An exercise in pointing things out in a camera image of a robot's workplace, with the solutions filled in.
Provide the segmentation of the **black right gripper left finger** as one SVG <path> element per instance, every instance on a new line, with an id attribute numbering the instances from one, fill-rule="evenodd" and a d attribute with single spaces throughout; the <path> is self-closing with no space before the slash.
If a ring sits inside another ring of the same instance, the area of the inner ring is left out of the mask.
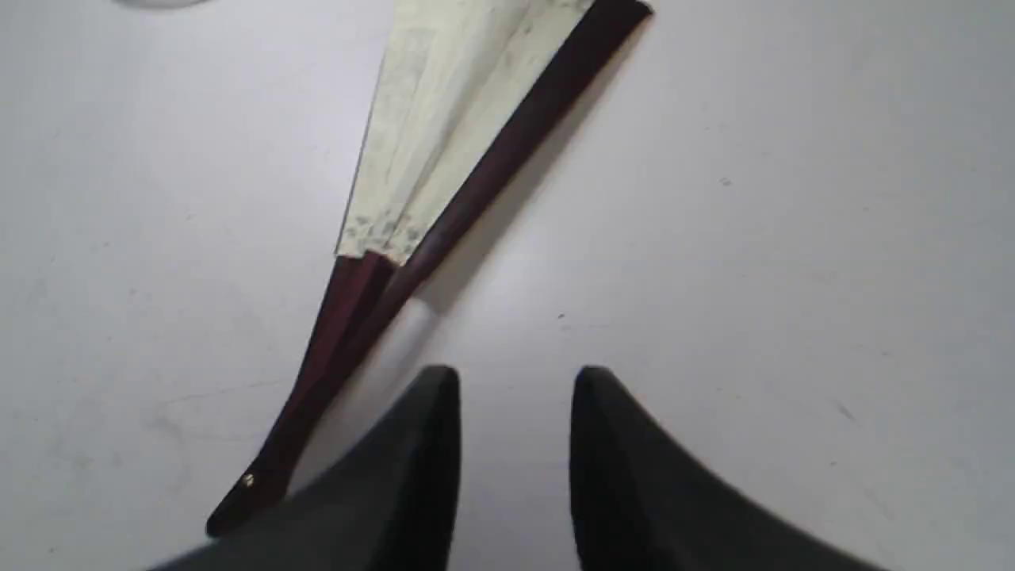
<path id="1" fill-rule="evenodd" d="M 163 570 L 445 570 L 462 468 L 461 381 L 427 366 L 339 462 Z"/>

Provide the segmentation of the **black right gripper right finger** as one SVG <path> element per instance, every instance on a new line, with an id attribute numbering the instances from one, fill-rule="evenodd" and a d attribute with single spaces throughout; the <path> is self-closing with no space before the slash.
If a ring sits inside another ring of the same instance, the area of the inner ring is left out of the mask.
<path id="1" fill-rule="evenodd" d="M 570 516 L 584 570 L 873 570 L 725 483 L 605 366 L 570 405 Z"/>

